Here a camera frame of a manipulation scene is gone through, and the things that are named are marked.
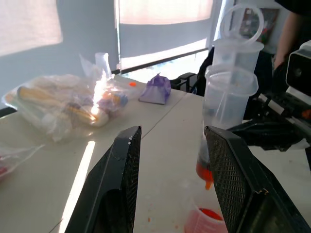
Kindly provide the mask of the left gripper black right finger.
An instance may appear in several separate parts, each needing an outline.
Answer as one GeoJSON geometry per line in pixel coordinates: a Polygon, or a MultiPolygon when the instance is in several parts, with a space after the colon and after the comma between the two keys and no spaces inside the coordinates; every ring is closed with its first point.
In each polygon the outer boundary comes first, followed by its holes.
{"type": "Polygon", "coordinates": [[[228,233],[311,233],[275,175],[243,139],[212,126],[204,134],[228,233]]]}

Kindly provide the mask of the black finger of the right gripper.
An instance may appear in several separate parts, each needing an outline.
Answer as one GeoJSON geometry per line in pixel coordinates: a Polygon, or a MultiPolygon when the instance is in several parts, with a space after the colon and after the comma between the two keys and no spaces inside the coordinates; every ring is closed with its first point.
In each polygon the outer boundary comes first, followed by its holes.
{"type": "Polygon", "coordinates": [[[250,120],[228,129],[247,145],[264,150],[296,150],[310,147],[310,134],[289,122],[250,120]]]}

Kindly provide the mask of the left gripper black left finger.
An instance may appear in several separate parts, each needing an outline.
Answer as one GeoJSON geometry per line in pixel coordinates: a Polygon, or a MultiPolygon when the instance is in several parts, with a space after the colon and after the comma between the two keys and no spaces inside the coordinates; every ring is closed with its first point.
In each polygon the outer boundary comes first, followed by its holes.
{"type": "Polygon", "coordinates": [[[133,233],[141,126],[120,132],[89,172],[64,233],[133,233]]]}

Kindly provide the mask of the large clear plastic syringe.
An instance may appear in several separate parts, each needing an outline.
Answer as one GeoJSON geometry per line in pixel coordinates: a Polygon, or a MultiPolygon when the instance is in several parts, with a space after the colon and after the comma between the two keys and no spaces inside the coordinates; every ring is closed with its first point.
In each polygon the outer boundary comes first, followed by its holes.
{"type": "Polygon", "coordinates": [[[220,24],[221,37],[214,41],[212,64],[205,71],[206,87],[202,127],[230,129],[243,121],[247,102],[258,90],[254,74],[259,52],[264,45],[257,41],[264,26],[261,10],[249,3],[228,9],[220,24]],[[251,38],[240,35],[241,23],[231,29],[225,26],[229,16],[243,20],[246,11],[258,17],[258,29],[251,38]]]}

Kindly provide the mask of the clear cup with red liquid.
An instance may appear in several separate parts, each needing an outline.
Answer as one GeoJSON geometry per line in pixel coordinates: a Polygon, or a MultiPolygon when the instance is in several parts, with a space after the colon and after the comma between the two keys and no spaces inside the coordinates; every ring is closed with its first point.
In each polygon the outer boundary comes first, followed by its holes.
{"type": "Polygon", "coordinates": [[[228,233],[228,230],[220,214],[194,206],[188,213],[184,233],[228,233]]]}

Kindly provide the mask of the person in dark clothes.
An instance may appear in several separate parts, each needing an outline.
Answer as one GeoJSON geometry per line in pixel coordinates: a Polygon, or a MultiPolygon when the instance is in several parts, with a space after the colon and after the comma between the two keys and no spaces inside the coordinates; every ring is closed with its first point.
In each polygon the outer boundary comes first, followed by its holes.
{"type": "Polygon", "coordinates": [[[291,52],[311,39],[311,0],[275,0],[289,11],[277,44],[274,74],[287,65],[291,52]]]}

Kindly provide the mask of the clear plastic bag of items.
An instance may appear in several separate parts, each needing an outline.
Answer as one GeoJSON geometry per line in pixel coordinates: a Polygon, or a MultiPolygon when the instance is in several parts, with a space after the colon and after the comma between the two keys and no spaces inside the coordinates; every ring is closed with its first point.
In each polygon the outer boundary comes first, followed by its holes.
{"type": "Polygon", "coordinates": [[[2,102],[53,141],[102,127],[123,111],[132,89],[115,80],[106,52],[95,63],[80,57],[84,76],[39,76],[19,85],[2,102]]]}

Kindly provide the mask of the small purple plastic bag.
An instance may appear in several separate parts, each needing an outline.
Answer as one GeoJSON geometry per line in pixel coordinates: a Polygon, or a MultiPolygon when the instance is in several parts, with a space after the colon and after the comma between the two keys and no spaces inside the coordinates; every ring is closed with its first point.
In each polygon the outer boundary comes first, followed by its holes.
{"type": "Polygon", "coordinates": [[[146,103],[165,105],[171,94],[171,89],[170,80],[158,73],[147,82],[138,100],[146,103]]]}

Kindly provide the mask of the flat clear plastic bag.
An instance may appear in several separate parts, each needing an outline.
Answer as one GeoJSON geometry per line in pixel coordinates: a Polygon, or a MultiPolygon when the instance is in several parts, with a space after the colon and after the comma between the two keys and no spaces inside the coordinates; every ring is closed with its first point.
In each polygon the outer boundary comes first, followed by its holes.
{"type": "Polygon", "coordinates": [[[44,146],[12,148],[0,142],[0,182],[44,146]]]}

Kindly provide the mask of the black office chair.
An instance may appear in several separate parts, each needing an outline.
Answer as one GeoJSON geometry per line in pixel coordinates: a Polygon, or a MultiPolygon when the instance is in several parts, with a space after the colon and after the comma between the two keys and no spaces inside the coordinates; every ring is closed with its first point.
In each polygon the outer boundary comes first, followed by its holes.
{"type": "Polygon", "coordinates": [[[205,73],[209,66],[212,65],[214,56],[214,47],[208,52],[207,58],[201,64],[197,74],[188,72],[180,75],[174,80],[170,80],[171,88],[180,90],[182,85],[186,85],[186,92],[204,96],[206,88],[205,73]]]}

